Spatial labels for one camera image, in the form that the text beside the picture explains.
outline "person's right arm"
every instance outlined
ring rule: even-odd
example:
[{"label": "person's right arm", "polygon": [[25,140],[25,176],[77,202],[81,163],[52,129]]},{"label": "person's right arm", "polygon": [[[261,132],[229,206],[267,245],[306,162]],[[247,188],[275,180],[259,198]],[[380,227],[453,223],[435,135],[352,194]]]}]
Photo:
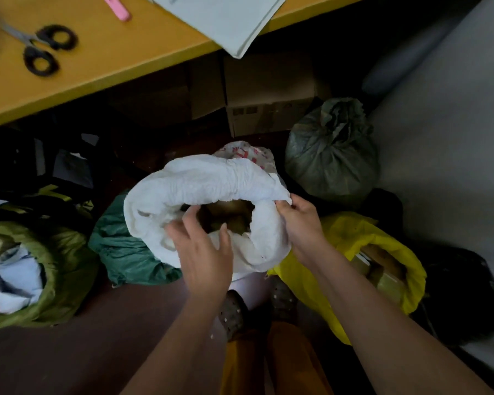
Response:
[{"label": "person's right arm", "polygon": [[293,252],[316,277],[377,394],[494,394],[328,243],[311,203],[292,200],[277,208]]}]

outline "hand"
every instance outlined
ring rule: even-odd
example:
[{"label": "hand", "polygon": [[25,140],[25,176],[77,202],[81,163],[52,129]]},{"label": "hand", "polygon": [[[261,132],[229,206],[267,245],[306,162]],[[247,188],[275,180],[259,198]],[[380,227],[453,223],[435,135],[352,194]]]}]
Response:
[{"label": "hand", "polygon": [[199,210],[199,205],[191,206],[183,221],[173,221],[165,230],[178,251],[183,278],[191,296],[221,304],[232,280],[231,237],[224,223],[217,250],[196,218]]},{"label": "hand", "polygon": [[327,244],[327,240],[315,206],[296,194],[291,194],[291,200],[292,206],[286,201],[275,201],[275,204],[285,219],[293,253],[300,263],[311,269],[313,254],[319,246]]}]

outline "shoe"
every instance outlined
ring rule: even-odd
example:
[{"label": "shoe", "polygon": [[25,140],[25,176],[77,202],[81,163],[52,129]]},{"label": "shoe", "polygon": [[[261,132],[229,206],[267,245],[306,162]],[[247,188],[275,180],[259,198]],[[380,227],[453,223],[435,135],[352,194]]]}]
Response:
[{"label": "shoe", "polygon": [[220,314],[221,325],[227,334],[227,342],[233,341],[236,334],[245,329],[246,316],[249,310],[238,292],[227,291]]},{"label": "shoe", "polygon": [[291,289],[278,276],[271,276],[272,320],[296,325],[296,304],[298,300]]}]

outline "scissors handle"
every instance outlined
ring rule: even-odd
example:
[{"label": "scissors handle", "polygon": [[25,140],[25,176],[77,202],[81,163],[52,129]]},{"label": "scissors handle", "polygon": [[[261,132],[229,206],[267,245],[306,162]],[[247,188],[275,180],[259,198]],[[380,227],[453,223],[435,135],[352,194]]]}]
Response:
[{"label": "scissors handle", "polygon": [[[67,40],[63,42],[55,40],[55,35],[57,33],[65,33]],[[78,43],[77,35],[71,29],[62,25],[44,26],[35,34],[40,40],[46,42],[51,48],[53,48],[53,50],[73,50]]]},{"label": "scissors handle", "polygon": [[[35,61],[37,59],[44,59],[47,62],[47,67],[44,70],[37,69]],[[24,50],[24,64],[31,73],[47,77],[58,71],[58,62],[49,52],[41,50],[36,47],[26,47]]]}]

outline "table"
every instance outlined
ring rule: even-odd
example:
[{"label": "table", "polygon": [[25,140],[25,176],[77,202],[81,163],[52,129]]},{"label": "table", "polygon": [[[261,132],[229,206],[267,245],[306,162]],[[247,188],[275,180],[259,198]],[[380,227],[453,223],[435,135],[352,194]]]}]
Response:
[{"label": "table", "polygon": [[[0,32],[0,124],[196,58],[220,47],[147,0],[121,0],[132,13],[119,21],[104,0],[0,0],[2,17],[24,32],[58,23],[79,45],[53,52],[61,69],[40,78],[24,66],[24,46]],[[360,0],[287,0],[262,33]]]}]

